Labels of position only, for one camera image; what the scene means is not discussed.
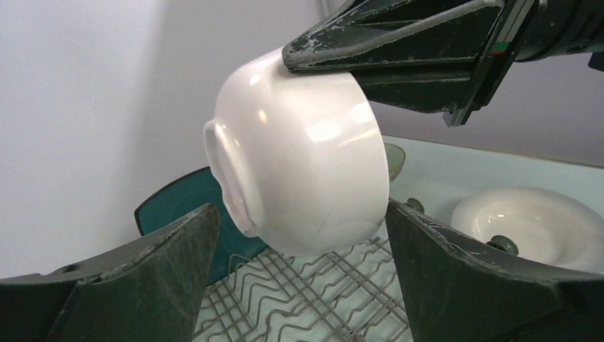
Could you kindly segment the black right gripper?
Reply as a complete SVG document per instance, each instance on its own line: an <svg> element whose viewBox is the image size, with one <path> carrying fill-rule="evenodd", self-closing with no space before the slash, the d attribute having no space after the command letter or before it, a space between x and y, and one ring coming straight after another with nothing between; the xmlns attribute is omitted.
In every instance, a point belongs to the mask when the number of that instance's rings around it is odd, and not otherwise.
<svg viewBox="0 0 604 342"><path fill-rule="evenodd" d="M603 51L602 1L529 1L516 35L501 57L501 71L513 62Z"/></svg>

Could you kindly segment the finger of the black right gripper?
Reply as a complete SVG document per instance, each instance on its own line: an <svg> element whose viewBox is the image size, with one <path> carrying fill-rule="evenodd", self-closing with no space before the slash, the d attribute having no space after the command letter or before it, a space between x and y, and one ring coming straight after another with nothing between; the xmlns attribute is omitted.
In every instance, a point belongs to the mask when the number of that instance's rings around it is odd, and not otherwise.
<svg viewBox="0 0 604 342"><path fill-rule="evenodd" d="M468 114L500 84L491 68L505 1L345 1L286 44L293 73L351 73L374 102Z"/></svg>

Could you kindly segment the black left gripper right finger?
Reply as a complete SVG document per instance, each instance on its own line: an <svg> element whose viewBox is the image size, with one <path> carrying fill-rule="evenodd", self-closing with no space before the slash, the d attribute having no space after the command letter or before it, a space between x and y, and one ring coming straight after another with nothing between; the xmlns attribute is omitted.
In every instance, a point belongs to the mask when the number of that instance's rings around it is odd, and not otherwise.
<svg viewBox="0 0 604 342"><path fill-rule="evenodd" d="M603 276L523 259L396 200L387 234L414 341L601 341Z"/></svg>

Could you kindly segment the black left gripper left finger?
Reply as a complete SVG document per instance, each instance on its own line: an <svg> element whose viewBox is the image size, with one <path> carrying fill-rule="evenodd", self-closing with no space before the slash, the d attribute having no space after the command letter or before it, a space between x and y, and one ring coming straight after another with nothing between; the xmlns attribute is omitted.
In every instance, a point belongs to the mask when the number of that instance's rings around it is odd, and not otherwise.
<svg viewBox="0 0 604 342"><path fill-rule="evenodd" d="M207 270L175 224L50 274L1 280L3 341L192 341Z"/></svg>

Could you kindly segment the teal square plate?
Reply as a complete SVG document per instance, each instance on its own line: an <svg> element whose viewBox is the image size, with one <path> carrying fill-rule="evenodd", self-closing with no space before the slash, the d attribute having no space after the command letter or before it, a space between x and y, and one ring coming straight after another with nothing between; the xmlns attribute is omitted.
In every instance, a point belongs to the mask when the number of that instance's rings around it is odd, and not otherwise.
<svg viewBox="0 0 604 342"><path fill-rule="evenodd" d="M193 225L203 254L214 247L213 258L200 260L207 270L206 285L225 279L237 264L246 263L267 248L258 237L246 237L236 227L223 202L222 189L209 167L190 172L160 188L134 211L142 236L175 224Z"/></svg>

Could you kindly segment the small white bowl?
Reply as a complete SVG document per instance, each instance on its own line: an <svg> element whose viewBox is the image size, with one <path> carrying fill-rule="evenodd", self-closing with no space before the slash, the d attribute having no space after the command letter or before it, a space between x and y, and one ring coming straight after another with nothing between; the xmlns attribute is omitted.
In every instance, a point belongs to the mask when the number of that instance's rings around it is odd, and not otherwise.
<svg viewBox="0 0 604 342"><path fill-rule="evenodd" d="M266 53L224 82L203 138L236 228L282 254L351 247L385 218L382 133L349 72L294 74Z"/></svg>

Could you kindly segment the large white plate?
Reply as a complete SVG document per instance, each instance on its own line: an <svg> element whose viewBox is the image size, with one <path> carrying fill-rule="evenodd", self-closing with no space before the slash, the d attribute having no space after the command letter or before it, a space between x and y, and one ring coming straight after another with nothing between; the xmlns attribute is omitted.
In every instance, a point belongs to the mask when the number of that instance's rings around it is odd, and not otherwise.
<svg viewBox="0 0 604 342"><path fill-rule="evenodd" d="M603 273L603 217L559 192L536 187L485 190L462 200L450 225L484 243L506 237L521 258Z"/></svg>

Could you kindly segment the green ceramic bowl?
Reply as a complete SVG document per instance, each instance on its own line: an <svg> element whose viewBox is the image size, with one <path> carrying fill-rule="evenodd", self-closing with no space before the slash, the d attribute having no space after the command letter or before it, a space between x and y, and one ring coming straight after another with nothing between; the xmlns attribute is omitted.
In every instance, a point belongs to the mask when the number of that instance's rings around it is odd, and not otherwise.
<svg viewBox="0 0 604 342"><path fill-rule="evenodd" d="M406 152L400 146L391 143L385 143L384 148L387 157L389 180L392 183L402 172L406 160Z"/></svg>

